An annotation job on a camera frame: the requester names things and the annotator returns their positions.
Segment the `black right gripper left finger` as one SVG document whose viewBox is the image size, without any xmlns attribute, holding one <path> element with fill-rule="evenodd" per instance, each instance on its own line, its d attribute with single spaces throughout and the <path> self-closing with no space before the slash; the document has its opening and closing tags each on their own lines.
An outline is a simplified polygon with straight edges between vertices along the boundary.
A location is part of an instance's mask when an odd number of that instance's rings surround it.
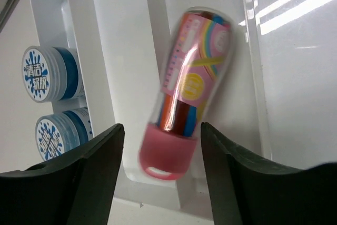
<svg viewBox="0 0 337 225">
<path fill-rule="evenodd" d="M 61 156 L 1 173 L 1 224 L 107 224 L 124 137 L 118 123 Z"/>
</svg>

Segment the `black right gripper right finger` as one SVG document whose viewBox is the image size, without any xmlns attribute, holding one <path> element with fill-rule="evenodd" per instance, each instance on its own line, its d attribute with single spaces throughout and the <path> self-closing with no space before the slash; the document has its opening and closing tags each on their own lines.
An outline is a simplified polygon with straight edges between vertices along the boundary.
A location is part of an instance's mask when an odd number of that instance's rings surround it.
<svg viewBox="0 0 337 225">
<path fill-rule="evenodd" d="M 215 224 L 336 224 L 336 163 L 282 165 L 207 122 L 201 146 Z"/>
</svg>

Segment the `blue cleaning gel jar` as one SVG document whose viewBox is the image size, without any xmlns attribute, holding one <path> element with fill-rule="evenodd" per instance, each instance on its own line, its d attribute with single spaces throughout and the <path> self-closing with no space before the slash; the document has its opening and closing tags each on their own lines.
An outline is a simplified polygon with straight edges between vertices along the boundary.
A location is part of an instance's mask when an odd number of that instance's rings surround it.
<svg viewBox="0 0 337 225">
<path fill-rule="evenodd" d="M 24 87 L 37 103 L 84 96 L 77 50 L 52 46 L 30 46 L 22 58 Z"/>
<path fill-rule="evenodd" d="M 58 157 L 92 138 L 87 107 L 42 116 L 35 125 L 37 149 L 44 161 Z"/>
</svg>

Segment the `clear marker tube pink cap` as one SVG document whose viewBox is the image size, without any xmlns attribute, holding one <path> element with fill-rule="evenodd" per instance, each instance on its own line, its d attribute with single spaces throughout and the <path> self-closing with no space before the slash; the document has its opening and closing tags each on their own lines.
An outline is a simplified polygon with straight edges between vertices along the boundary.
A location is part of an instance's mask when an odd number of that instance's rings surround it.
<svg viewBox="0 0 337 225">
<path fill-rule="evenodd" d="M 207 7 L 182 14 L 160 76 L 160 89 L 138 159 L 160 180 L 186 174 L 198 142 L 197 127 L 229 66 L 235 30 L 229 17 Z"/>
</svg>

